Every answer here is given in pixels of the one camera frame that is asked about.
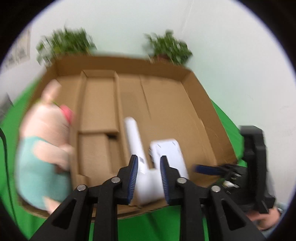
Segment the green floor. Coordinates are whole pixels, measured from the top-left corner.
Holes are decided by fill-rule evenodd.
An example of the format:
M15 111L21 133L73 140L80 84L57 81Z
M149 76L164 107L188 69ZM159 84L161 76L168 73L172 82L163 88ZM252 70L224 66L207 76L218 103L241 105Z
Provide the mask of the green floor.
M18 127L21 122L21 117L25 111L25 107L30 99L36 84L28 88L22 96L16 101L5 120L0 125L7 138L8 146L8 164L10 174L10 185L12 192L13 206L17 216L17 224L24 235L29 239L39 226L44 222L44 219L32 216L25 212L17 203L16 190L14 188L14 159L18 138ZM242 137L239 134L238 128L227 117L227 115L213 103L219 118L226 129L226 132L233 145L237 156L242 152ZM0 144L0 153L3 153L2 143ZM4 155L0 155L0 195L6 206L6 209L11 214L12 207L9 201L6 173L4 168ZM138 217L127 218L118 221L119 241L145 241L145 240L161 240L161 241L177 241L179 240L180 228L180 207L165 207L156 210L152 213L141 215ZM205 230L205 238L208 240L207 230Z

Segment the green plant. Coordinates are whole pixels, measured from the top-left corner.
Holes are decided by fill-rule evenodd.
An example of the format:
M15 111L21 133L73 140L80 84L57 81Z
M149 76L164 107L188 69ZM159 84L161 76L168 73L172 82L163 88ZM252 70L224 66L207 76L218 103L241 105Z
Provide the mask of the green plant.
M96 48L95 44L84 29L77 30L54 30L51 36L43 36L36 49L38 51L37 61L42 60L49 65L53 59L60 55L76 53L89 54L90 49Z
M166 30L164 36L145 34L149 41L149 47L153 50L153 56L167 58L177 65L184 65L192 52L188 49L187 44L179 41L173 36L172 30Z

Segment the brown cardboard surface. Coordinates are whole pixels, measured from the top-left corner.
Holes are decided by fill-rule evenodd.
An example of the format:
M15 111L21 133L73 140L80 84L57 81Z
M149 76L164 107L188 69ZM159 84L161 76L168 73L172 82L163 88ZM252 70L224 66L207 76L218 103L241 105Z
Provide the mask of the brown cardboard surface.
M168 63L120 57L67 56L50 67L33 99L52 79L62 84L57 100L73 108L70 143L73 188L100 185L129 162L124 117L138 123L146 158L153 140L179 142L190 179L207 186L216 177L192 172L193 164L233 163L236 158L211 100L195 75ZM31 212L34 208L22 205ZM139 215L165 206L159 200L142 207L119 206L118 217Z

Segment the cardboard box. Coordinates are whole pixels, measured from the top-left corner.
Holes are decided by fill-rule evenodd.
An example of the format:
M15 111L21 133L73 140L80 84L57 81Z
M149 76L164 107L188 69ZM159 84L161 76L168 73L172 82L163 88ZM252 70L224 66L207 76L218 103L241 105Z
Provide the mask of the cardboard box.
M211 100L195 75L170 63L151 63L120 57L66 56L58 59L43 76L29 107L44 87L56 78L62 85L58 104L75 113L70 143L76 152L71 160L73 188L95 186L115 176L129 162L123 120L132 116L150 167L148 149L153 140L174 138L179 142L189 178L208 186L217 177L194 173L193 164L234 163L234 151ZM145 206L119 206L126 218L164 207L165 200ZM40 210L24 203L35 215Z

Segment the stuffed animal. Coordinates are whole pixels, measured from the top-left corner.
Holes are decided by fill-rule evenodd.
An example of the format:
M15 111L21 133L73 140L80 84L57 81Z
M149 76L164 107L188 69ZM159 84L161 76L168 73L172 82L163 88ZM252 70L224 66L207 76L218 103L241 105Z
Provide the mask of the stuffed animal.
M53 103L61 85L52 80L44 89L41 100L25 115L20 127L16 160L16 187L30 205L51 214L71 193L68 144L73 118L67 106Z

